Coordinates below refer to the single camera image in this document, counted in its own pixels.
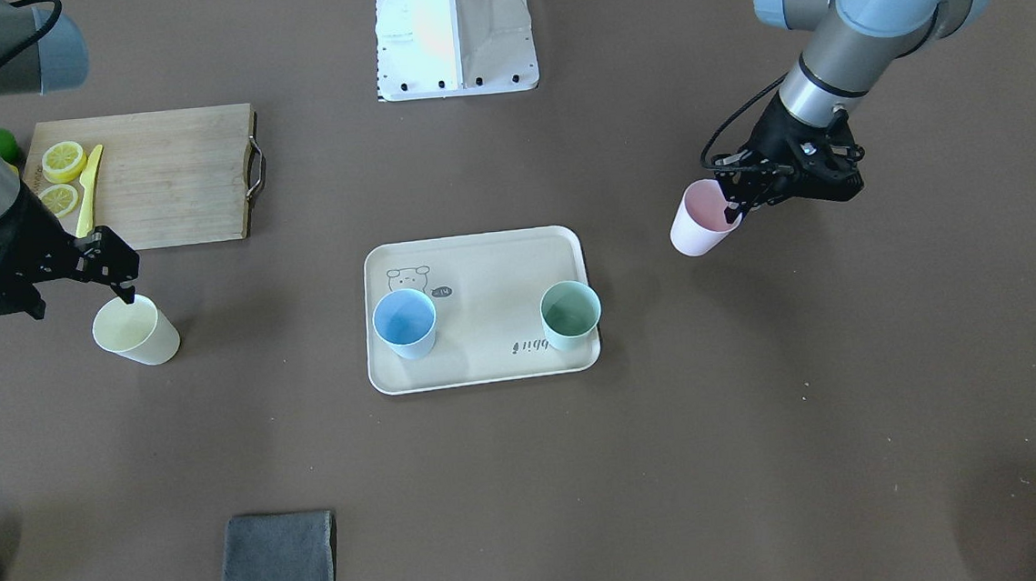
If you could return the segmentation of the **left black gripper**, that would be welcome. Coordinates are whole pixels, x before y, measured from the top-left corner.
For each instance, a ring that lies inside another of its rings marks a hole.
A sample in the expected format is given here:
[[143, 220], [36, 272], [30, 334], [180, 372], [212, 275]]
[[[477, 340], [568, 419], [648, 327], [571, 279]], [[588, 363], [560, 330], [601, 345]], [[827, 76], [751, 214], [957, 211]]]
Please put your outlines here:
[[753, 208], [792, 197], [848, 201], [863, 187], [857, 170], [863, 156], [850, 130], [847, 111], [831, 112], [829, 126], [810, 126], [774, 95], [749, 141], [733, 155], [714, 155], [710, 166], [725, 198], [722, 217], [737, 225]]

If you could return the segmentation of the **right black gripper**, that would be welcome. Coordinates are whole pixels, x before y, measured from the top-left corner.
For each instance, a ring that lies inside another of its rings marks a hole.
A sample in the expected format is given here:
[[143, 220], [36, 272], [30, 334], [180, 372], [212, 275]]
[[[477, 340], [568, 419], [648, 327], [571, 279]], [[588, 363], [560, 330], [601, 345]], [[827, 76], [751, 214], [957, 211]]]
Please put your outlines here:
[[108, 285], [125, 306], [136, 299], [139, 255], [109, 226], [69, 235], [40, 201], [13, 203], [0, 217], [0, 316], [45, 315], [35, 284], [71, 279]]

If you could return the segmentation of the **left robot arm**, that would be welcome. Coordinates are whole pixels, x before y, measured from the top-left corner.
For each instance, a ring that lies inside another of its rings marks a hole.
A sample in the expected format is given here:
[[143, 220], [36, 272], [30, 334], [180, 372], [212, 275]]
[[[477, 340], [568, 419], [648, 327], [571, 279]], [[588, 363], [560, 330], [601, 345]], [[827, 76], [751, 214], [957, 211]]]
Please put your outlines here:
[[953, 35], [990, 0], [753, 0], [766, 25], [810, 32], [790, 71], [732, 155], [702, 158], [725, 197], [726, 221], [792, 197], [848, 201], [863, 187], [864, 150], [850, 114], [890, 62]]

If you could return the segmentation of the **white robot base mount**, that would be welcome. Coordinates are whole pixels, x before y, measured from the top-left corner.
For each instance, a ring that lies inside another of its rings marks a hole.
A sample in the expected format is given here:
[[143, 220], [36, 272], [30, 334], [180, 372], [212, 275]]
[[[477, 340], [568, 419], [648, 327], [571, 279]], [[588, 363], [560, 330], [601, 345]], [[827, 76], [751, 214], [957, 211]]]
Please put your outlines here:
[[498, 95], [537, 87], [527, 0], [376, 0], [381, 101]]

